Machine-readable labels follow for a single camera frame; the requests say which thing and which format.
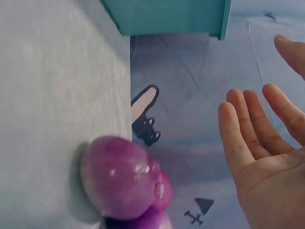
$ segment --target black triangle print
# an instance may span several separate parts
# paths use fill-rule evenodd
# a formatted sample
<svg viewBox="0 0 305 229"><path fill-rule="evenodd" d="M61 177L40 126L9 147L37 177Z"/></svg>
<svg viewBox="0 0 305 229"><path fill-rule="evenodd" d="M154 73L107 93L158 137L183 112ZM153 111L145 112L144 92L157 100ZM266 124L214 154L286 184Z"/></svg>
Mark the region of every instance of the black triangle print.
<svg viewBox="0 0 305 229"><path fill-rule="evenodd" d="M196 198L195 201L200 207L202 214L204 215L208 212L208 210L211 208L211 206L214 203L214 200L201 199L201 198Z"/></svg>

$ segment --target finger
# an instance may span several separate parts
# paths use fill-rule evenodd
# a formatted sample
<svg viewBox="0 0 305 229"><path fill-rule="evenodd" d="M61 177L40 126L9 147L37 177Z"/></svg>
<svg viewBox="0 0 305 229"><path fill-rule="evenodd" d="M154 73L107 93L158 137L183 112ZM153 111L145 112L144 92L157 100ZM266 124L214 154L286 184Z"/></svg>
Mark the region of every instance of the finger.
<svg viewBox="0 0 305 229"><path fill-rule="evenodd" d="M274 41L283 59L305 79L305 43L293 42L284 35L277 35Z"/></svg>
<svg viewBox="0 0 305 229"><path fill-rule="evenodd" d="M239 129L236 111L232 104L223 103L218 111L219 130L224 145L224 154L236 180L240 172L255 161Z"/></svg>
<svg viewBox="0 0 305 229"><path fill-rule="evenodd" d="M293 151L294 148L281 138L268 120L257 94L247 90L244 92L244 97L252 125L263 147L272 155L287 154Z"/></svg>
<svg viewBox="0 0 305 229"><path fill-rule="evenodd" d="M261 146L256 136L243 93L240 90L231 90L227 94L227 101L230 102L236 110L240 131L255 160L271 156L271 154Z"/></svg>
<svg viewBox="0 0 305 229"><path fill-rule="evenodd" d="M291 136L305 146L305 114L274 84L265 85L263 94L273 111L284 122Z"/></svg>

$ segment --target gray surface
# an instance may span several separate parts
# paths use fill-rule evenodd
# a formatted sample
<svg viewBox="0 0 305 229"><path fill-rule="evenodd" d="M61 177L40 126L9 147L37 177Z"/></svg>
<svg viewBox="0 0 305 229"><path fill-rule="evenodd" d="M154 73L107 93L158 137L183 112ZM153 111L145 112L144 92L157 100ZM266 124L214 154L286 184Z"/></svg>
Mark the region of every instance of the gray surface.
<svg viewBox="0 0 305 229"><path fill-rule="evenodd" d="M0 1L0 228L89 229L84 142L131 137L129 38L98 0Z"/></svg>

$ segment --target bed sheet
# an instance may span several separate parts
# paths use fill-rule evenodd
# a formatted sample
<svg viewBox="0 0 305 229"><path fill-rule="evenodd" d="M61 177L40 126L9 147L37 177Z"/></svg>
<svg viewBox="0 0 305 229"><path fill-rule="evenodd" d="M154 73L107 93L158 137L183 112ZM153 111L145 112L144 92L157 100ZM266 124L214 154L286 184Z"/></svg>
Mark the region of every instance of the bed sheet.
<svg viewBox="0 0 305 229"><path fill-rule="evenodd" d="M230 89L255 90L276 129L290 144L300 147L265 102L261 89L265 83L275 83L305 111L305 82L274 47L274 36L279 33L304 40L305 21L283 13L284 1L282 11L279 1L268 2L275 11L267 11L271 10L265 8L267 4L261 4L250 13L246 3L236 1L223 42L204 34L135 39L133 139L169 175L173 201L168 213L175 229L249 228L218 134L217 108ZM294 8L289 5L285 10Z"/></svg>

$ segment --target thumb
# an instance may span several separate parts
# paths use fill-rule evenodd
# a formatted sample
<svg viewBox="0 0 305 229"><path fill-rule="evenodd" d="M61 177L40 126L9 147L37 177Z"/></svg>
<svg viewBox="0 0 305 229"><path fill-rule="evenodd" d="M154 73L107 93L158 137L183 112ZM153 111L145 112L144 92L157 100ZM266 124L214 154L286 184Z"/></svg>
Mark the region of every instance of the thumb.
<svg viewBox="0 0 305 229"><path fill-rule="evenodd" d="M305 43L294 42L284 35L277 35L274 41L283 59L305 79Z"/></svg>

